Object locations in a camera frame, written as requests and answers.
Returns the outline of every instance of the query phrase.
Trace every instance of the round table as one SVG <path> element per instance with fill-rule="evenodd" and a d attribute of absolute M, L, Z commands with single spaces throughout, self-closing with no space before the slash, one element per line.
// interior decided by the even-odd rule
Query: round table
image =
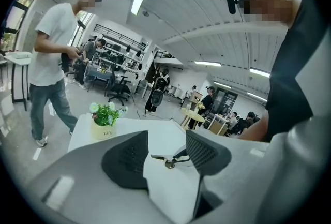
<path fill-rule="evenodd" d="M 183 128 L 185 128 L 185 126 L 188 124 L 190 119 L 195 120 L 193 130 L 195 129 L 198 122 L 205 122 L 205 119 L 201 115 L 199 115 L 198 113 L 192 110 L 186 110 L 186 108 L 182 107 L 180 111 L 183 115 L 185 115 L 183 121 L 180 124 L 180 126 Z"/>

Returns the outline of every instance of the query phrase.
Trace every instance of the gray floor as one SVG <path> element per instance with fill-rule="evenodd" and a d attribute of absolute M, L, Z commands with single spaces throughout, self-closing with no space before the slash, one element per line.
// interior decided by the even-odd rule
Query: gray floor
<path fill-rule="evenodd" d="M 2 98 L 7 96 L 10 98 L 10 72 L 7 78 L 4 71 L 3 83 L 0 87 Z M 72 75 L 65 78 L 66 94 L 70 103 L 71 111 L 79 117 L 89 111 L 89 105 L 92 102 L 108 103 L 108 97 L 103 96 L 103 87 L 95 86 L 87 90 L 81 89 L 77 84 L 73 83 Z M 144 107 L 147 101 L 149 92 L 147 91 L 145 98 L 141 98 L 143 90 L 139 89 L 135 94 L 133 103 L 132 98 L 125 105 L 129 107 L 126 118 L 133 119 L 148 119 L 148 120 L 164 120 L 174 119 L 180 123 L 184 116 L 180 113 L 180 100 L 171 96 L 165 95 L 162 104 L 158 107 L 155 114 L 148 114 L 144 117 Z M 118 100 L 114 103 L 119 107 L 121 104 Z M 54 161 L 58 160 L 67 153 L 70 142 L 69 129 L 62 123 L 56 115 L 52 104 L 48 102 L 44 109 L 44 136 L 48 137 L 48 145 L 41 149 L 41 152 L 36 160 L 34 156 L 39 146 L 31 137 L 31 123 L 29 117 L 30 103 L 28 103 L 28 111 L 24 110 L 23 103 L 14 103 L 14 111 L 7 115 L 3 129 L 8 131 L 7 135 L 0 138 L 1 153 L 4 160 L 7 162 L 8 169 L 12 170 L 13 176 L 17 178 L 20 185 L 23 187 L 33 179 L 43 169 L 47 168 Z"/>

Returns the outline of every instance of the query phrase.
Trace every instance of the white flower pot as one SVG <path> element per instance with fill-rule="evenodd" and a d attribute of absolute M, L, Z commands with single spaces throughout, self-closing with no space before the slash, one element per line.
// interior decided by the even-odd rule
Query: white flower pot
<path fill-rule="evenodd" d="M 91 136 L 97 140 L 104 140 L 116 135 L 116 124 L 99 126 L 91 119 Z"/>

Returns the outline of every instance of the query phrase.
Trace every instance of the black chair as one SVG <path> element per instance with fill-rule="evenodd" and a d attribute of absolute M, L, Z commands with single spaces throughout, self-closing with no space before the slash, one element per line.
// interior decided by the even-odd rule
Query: black chair
<path fill-rule="evenodd" d="M 112 99 L 118 99 L 118 100 L 120 100 L 120 102 L 122 103 L 122 106 L 123 106 L 124 105 L 123 100 L 128 101 L 128 98 L 122 96 L 122 94 L 126 93 L 126 94 L 130 95 L 131 91 L 126 84 L 131 83 L 131 81 L 125 80 L 127 78 L 126 76 L 121 76 L 122 77 L 121 81 L 119 83 L 116 83 L 115 72 L 120 70 L 120 66 L 118 66 L 117 64 L 122 64 L 124 61 L 124 58 L 122 55 L 117 56 L 117 57 L 110 56 L 109 60 L 113 62 L 113 64 L 111 65 L 112 75 L 111 75 L 109 82 L 107 83 L 107 86 L 106 86 L 104 92 L 105 93 L 106 93 L 106 91 L 115 92 L 116 94 L 113 95 L 113 97 L 109 98 L 108 102 L 110 102 Z"/>

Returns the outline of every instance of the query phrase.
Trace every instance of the white ceiling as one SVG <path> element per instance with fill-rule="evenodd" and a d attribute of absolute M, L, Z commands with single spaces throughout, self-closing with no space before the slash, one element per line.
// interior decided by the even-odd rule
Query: white ceiling
<path fill-rule="evenodd" d="M 214 80 L 266 98 L 269 79 L 251 74 L 249 67 L 271 71 L 284 40 L 283 27 L 256 25 L 239 11 L 231 15 L 226 0 L 144 0 L 137 16 L 130 13 L 131 2 L 103 0 L 95 13 L 136 29 L 184 65 L 208 71 Z M 197 59 L 218 61 L 222 67 L 197 66 Z"/>

